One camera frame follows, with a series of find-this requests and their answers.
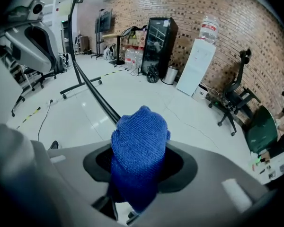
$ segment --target desk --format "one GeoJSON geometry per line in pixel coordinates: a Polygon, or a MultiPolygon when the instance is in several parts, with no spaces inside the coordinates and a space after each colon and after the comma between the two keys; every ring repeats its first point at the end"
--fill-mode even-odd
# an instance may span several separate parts
{"type": "Polygon", "coordinates": [[[113,64],[114,66],[123,65],[124,61],[120,60],[119,54],[120,54],[120,38],[121,36],[119,34],[109,34],[109,35],[103,35],[102,38],[117,38],[117,52],[116,52],[116,60],[110,61],[109,63],[113,64]]]}

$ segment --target black cable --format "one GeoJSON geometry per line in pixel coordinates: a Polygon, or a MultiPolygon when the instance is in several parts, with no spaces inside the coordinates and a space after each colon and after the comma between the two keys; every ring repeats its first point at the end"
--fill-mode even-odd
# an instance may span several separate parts
{"type": "Polygon", "coordinates": [[[41,126],[40,126],[40,129],[39,129],[39,132],[38,132],[38,141],[39,141],[39,134],[40,134],[40,131],[41,131],[42,125],[43,125],[44,121],[46,120],[46,117],[47,117],[47,115],[48,115],[48,111],[49,111],[49,109],[51,108],[51,104],[52,104],[52,102],[53,102],[53,100],[51,99],[51,100],[49,101],[49,107],[48,107],[48,110],[47,110],[46,116],[45,116],[45,118],[43,119],[42,124],[41,124],[41,126]]]}

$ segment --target white cylinder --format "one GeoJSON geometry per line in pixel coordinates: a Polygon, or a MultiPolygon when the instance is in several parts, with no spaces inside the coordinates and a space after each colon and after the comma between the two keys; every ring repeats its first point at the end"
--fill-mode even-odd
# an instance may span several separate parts
{"type": "Polygon", "coordinates": [[[162,79],[162,82],[164,82],[167,85],[173,85],[177,73],[178,73],[178,69],[176,67],[168,66],[166,75],[162,79]]]}
{"type": "Polygon", "coordinates": [[[195,90],[192,98],[196,101],[201,101],[206,98],[206,95],[208,94],[208,90],[206,87],[199,84],[197,89],[195,90]]]}

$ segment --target white tiled floor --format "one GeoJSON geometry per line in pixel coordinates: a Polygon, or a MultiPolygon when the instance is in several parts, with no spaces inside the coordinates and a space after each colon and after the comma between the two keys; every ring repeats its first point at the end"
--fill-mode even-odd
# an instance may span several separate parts
{"type": "MultiPolygon", "coordinates": [[[[78,56],[77,62],[88,78],[121,70],[114,68],[103,59],[78,56]]],[[[174,86],[161,81],[148,83],[144,76],[132,76],[130,72],[118,71],[102,77],[103,84],[93,82],[108,103],[122,116],[133,114],[142,105],[161,114],[168,123],[171,139],[192,146],[217,152],[232,160],[241,168],[253,174],[249,166],[250,152],[242,129],[237,125],[237,134],[232,137],[232,127],[228,120],[218,127],[222,113],[208,108],[208,101],[196,102],[178,91],[174,86]]],[[[16,116],[10,118],[8,126],[17,128],[32,140],[37,140],[38,130],[52,103],[48,116],[40,132],[40,141],[49,148],[57,140],[63,148],[75,147],[110,138],[115,126],[106,116],[86,86],[67,93],[62,99],[60,91],[77,84],[74,69],[48,79],[44,88],[36,87],[29,92],[15,110],[16,116]],[[41,110],[21,123],[38,107],[41,110]]]]}

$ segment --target blue towel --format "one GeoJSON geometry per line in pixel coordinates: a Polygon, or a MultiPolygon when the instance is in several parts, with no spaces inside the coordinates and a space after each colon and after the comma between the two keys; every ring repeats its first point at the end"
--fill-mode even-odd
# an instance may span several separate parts
{"type": "Polygon", "coordinates": [[[121,117],[112,134],[111,181],[137,213],[143,212],[157,194],[169,139],[165,120],[146,106],[121,117]]]}

